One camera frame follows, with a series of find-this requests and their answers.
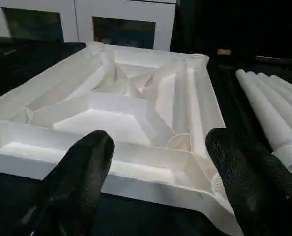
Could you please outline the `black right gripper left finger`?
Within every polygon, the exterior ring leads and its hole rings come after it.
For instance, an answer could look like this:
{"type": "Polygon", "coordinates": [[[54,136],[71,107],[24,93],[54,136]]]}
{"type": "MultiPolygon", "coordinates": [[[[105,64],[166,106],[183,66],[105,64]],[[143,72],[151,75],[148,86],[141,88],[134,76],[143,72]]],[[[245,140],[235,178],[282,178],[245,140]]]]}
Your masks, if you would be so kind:
{"type": "Polygon", "coordinates": [[[95,130],[73,144],[29,195],[15,236],[89,236],[115,144],[95,130]]]}

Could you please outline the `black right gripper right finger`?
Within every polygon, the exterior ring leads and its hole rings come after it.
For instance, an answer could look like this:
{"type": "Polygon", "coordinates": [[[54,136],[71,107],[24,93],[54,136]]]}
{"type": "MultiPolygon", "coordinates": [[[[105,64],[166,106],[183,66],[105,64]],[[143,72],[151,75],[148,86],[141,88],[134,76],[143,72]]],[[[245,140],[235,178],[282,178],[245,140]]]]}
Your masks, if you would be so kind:
{"type": "Polygon", "coordinates": [[[246,236],[292,236],[292,173],[260,142],[225,128],[205,145],[246,236]]]}

